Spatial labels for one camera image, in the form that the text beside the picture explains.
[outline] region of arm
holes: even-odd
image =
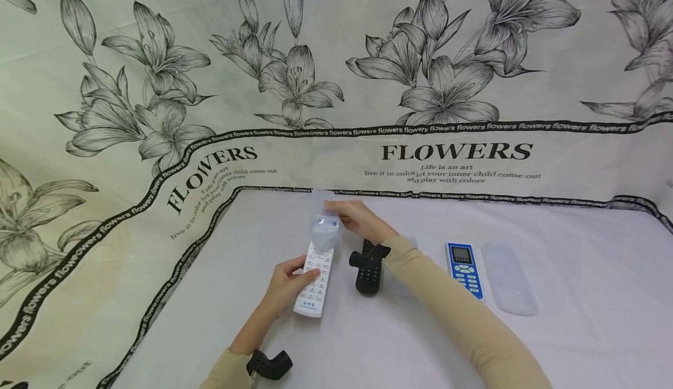
[[[344,225],[390,253],[383,264],[438,320],[488,389],[551,389],[532,353],[490,309],[362,202],[328,203]]]
[[[247,370],[252,353],[260,348],[266,333],[285,308],[293,303],[297,293],[320,275],[318,269],[294,274],[304,266],[305,259],[306,255],[276,265],[264,299],[241,328],[231,346],[217,359],[199,389],[252,388],[254,380]]]

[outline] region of lily flower drawing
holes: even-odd
[[[246,74],[256,79],[260,92],[269,92],[280,102],[280,114],[254,113],[258,118],[280,126],[302,128],[333,128],[320,117],[304,119],[304,108],[334,107],[324,93],[330,91],[344,101],[344,93],[333,82],[315,82],[315,62],[310,48],[299,44],[304,20],[304,0],[283,0],[287,25],[295,45],[286,55],[275,48],[278,23],[273,30],[271,22],[260,29],[259,14],[254,0],[238,0],[243,24],[229,38],[213,35],[211,43],[222,55],[234,62]]]
[[[574,26],[581,14],[566,0],[488,0],[488,3],[491,13],[478,35],[474,53],[500,48],[508,57],[506,74],[526,57],[529,32]]]
[[[400,106],[413,112],[403,115],[397,124],[496,121],[499,117],[497,107],[487,102],[470,101],[492,78],[492,69],[483,63],[475,62],[455,70],[447,56],[440,56],[430,64],[430,87],[410,88],[402,95]]]
[[[117,35],[106,37],[101,44],[145,66],[143,104],[135,109],[129,98],[125,67],[114,77],[99,67],[93,57],[96,23],[87,6],[82,0],[61,0],[63,26],[86,55],[88,62],[84,62],[84,67],[88,75],[80,85],[80,110],[55,116],[75,132],[65,146],[71,155],[93,157],[117,144],[140,142],[141,160],[160,157],[151,169],[156,176],[177,163],[192,141],[214,135],[208,127],[182,126],[186,106],[199,105],[212,97],[199,95],[196,84],[186,73],[206,67],[211,61],[206,54],[176,44],[173,27],[159,13],[136,2],[133,15],[139,40]]]
[[[160,157],[152,168],[154,176],[179,162],[190,142],[214,136],[209,127],[182,124],[187,110],[180,102],[157,100],[151,109],[138,105],[136,111],[141,122],[152,131],[140,144],[140,155],[143,160]]]
[[[313,55],[307,46],[298,45],[290,49],[287,55],[287,63],[274,61],[269,63],[262,71],[259,82],[259,91],[270,91],[283,102],[283,119],[287,126],[301,128],[302,106],[334,107],[332,99],[322,92],[322,89],[332,91],[339,100],[343,100],[341,88],[332,82],[315,82],[315,66]]]
[[[210,65],[209,57],[193,48],[176,45],[170,23],[145,5],[133,4],[133,15],[136,16],[140,40],[110,36],[101,44],[145,65],[147,79],[157,95],[161,96],[169,89],[178,89],[185,93],[187,100],[194,102],[196,85],[185,72]]]
[[[398,124],[495,122],[500,110],[470,100],[493,79],[531,74],[524,69],[528,33],[574,26],[580,10],[566,0],[488,0],[491,12],[455,57],[439,54],[467,21],[470,9],[452,16],[446,0],[419,0],[393,22],[386,39],[366,36],[368,57],[346,66],[367,79],[388,79],[410,87],[400,106],[413,110]],[[472,53],[464,54],[470,45]]]
[[[425,0],[421,0],[416,11],[407,7],[395,18],[393,29],[384,40],[380,37],[366,38],[369,57],[353,57],[346,61],[355,75],[369,79],[392,79],[404,85],[415,85],[421,66],[421,55],[397,25],[422,27],[420,8]]]
[[[30,182],[0,159],[0,263],[9,269],[0,279],[0,307],[21,288],[52,271],[71,243],[84,239],[100,221],[83,221],[63,231],[55,248],[44,243],[38,227],[49,224],[80,204],[83,198],[64,189],[97,192],[83,180],[61,180],[33,189]]]
[[[631,122],[644,122],[653,115],[673,111],[673,99],[661,96],[673,82],[673,0],[610,0],[632,48],[639,52],[625,71],[645,68],[645,91],[636,102],[581,102],[594,113]]]

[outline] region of person's left hand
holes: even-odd
[[[262,299],[260,306],[278,317],[287,308],[294,303],[297,295],[302,289],[315,281],[320,275],[319,269],[311,269],[303,274],[294,274],[298,269],[304,266],[306,255],[291,259],[276,265],[269,283],[266,295]]]

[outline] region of black remote control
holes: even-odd
[[[362,255],[366,256],[375,246],[369,240],[362,244]],[[375,295],[381,286],[381,262],[373,268],[358,268],[358,278],[355,280],[355,288],[365,296]]]

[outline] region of beige long sleeve shirt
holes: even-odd
[[[472,293],[399,235],[384,242],[394,277],[438,320],[488,389],[551,389],[540,364],[512,331]],[[252,355],[225,350],[200,389],[248,389]]]

